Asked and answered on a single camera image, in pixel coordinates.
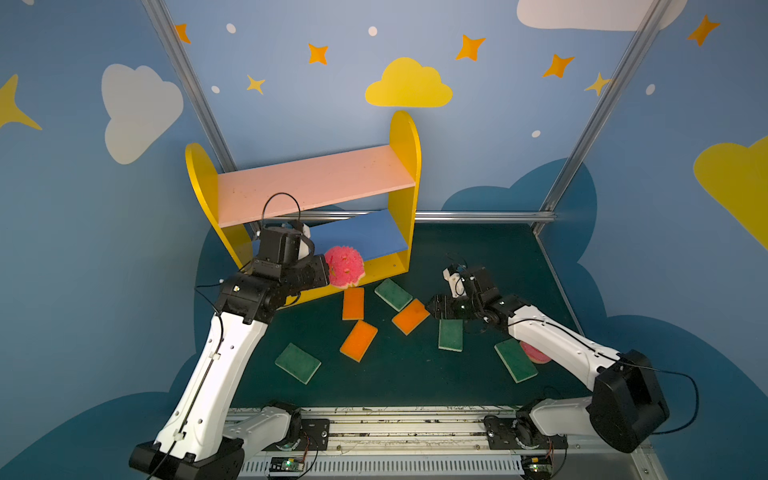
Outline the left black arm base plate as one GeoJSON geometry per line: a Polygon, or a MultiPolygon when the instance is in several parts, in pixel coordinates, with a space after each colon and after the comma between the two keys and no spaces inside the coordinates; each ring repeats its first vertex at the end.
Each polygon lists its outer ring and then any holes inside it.
{"type": "Polygon", "coordinates": [[[328,448],[330,421],[301,419],[289,423],[286,436],[264,448],[264,451],[325,451],[328,448]]]}

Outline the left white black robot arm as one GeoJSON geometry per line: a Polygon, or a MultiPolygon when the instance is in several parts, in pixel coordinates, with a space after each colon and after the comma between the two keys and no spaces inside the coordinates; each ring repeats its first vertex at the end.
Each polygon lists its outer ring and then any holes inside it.
{"type": "Polygon", "coordinates": [[[289,404],[268,405],[233,427],[225,420],[277,311],[328,283],[329,267],[307,225],[295,220],[262,228],[256,256],[219,287],[204,349],[181,399],[157,437],[134,448],[130,467],[150,479],[235,479],[264,448],[301,443],[301,415],[289,404]]]}

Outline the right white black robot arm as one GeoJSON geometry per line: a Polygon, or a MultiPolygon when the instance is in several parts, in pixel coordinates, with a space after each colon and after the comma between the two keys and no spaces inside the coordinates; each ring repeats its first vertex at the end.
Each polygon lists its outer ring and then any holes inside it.
{"type": "Polygon", "coordinates": [[[516,442],[534,449],[548,437],[582,435],[630,453],[670,416],[650,360],[636,350],[621,353],[551,319],[517,295],[504,296],[482,267],[452,264],[443,271],[449,294],[427,305],[439,320],[481,320],[507,331],[510,352],[532,348],[570,372],[589,391],[572,399],[535,400],[513,422],[516,442]]]}

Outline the pink smiley sponge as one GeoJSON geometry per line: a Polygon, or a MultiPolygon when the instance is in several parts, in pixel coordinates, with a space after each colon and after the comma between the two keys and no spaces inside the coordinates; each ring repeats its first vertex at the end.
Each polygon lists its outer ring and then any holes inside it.
{"type": "Polygon", "coordinates": [[[551,361],[551,358],[541,352],[540,350],[534,348],[533,346],[529,345],[528,343],[524,341],[519,342],[523,352],[528,357],[528,359],[538,365],[547,364],[551,361]]]}
{"type": "Polygon", "coordinates": [[[356,287],[365,276],[361,254],[349,246],[335,246],[325,255],[330,284],[339,289],[356,287]]]}

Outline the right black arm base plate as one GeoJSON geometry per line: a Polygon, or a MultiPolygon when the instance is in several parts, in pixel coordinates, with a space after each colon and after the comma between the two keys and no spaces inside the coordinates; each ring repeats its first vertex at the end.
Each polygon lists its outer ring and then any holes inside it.
{"type": "Polygon", "coordinates": [[[482,423],[491,450],[568,448],[565,436],[545,436],[528,417],[502,418],[487,415],[482,423]]]}

